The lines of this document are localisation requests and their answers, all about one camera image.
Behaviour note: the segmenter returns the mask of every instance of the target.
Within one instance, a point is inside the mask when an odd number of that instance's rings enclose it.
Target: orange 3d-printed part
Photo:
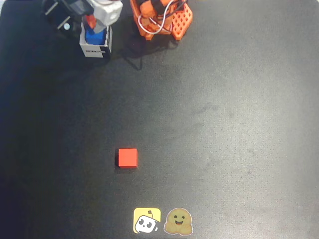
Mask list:
[[[94,29],[96,25],[96,18],[94,17],[94,15],[86,15],[85,18],[90,28]]]
[[[161,0],[163,4],[167,5],[169,0]],[[133,10],[134,22],[138,26],[140,35],[145,37],[146,40],[152,40],[154,34],[145,32],[139,24],[139,16],[142,15],[141,24],[149,32],[156,32],[159,30],[159,25],[162,24],[159,16],[156,15],[156,11],[150,6],[151,1],[147,1],[141,5],[141,9],[138,7],[136,0],[130,0]],[[169,7],[167,14],[172,13],[176,9],[176,4],[172,4]],[[158,24],[150,21],[149,17],[152,17]],[[184,10],[174,13],[165,19],[163,29],[158,34],[172,34],[176,40],[181,40],[185,35],[187,29],[193,21],[193,12],[189,6],[185,3]]]

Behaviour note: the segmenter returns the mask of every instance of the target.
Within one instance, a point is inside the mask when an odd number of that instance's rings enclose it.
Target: orange bracket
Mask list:
[[[145,37],[146,40],[152,40],[152,38],[154,37],[154,34],[149,34],[145,32],[138,23],[138,18],[141,15],[141,11],[136,3],[136,0],[130,0],[130,2],[131,2],[132,10],[133,10],[134,22],[138,26],[140,35]],[[176,5],[172,5],[169,8],[168,13],[173,12],[175,9],[176,9]],[[162,23],[160,20],[157,20],[157,16],[154,17],[154,19],[159,24]],[[174,13],[172,16],[168,17],[165,20],[165,24],[164,24],[164,28],[166,30],[162,29],[158,34],[165,34],[165,35],[172,34],[176,40],[181,40],[183,36],[186,34],[186,31],[191,25],[192,21],[193,21],[193,12],[189,8],[189,6],[185,3],[184,11],[178,11]],[[141,22],[143,27],[150,32],[155,32],[159,29],[159,26],[152,23],[148,18],[142,18]],[[171,23],[173,24],[172,32],[167,32],[167,30],[170,30]]]

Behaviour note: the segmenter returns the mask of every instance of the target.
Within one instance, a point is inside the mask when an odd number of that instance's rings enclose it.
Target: blue part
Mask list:
[[[85,28],[85,41],[91,45],[104,45],[106,39],[106,29],[95,33],[90,27]]]

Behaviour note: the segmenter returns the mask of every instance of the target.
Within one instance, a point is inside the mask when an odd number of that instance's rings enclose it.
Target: robot logo sticker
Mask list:
[[[158,208],[136,208],[133,216],[133,231],[135,233],[157,232],[161,219]]]
[[[191,235],[193,233],[193,226],[189,211],[184,208],[175,208],[171,210],[166,218],[164,231],[171,235]]]

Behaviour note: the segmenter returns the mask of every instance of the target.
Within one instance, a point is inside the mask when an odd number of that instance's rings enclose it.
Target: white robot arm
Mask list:
[[[115,23],[121,14],[123,4],[120,0],[87,0],[94,8],[96,25],[94,32],[100,32],[107,26]]]

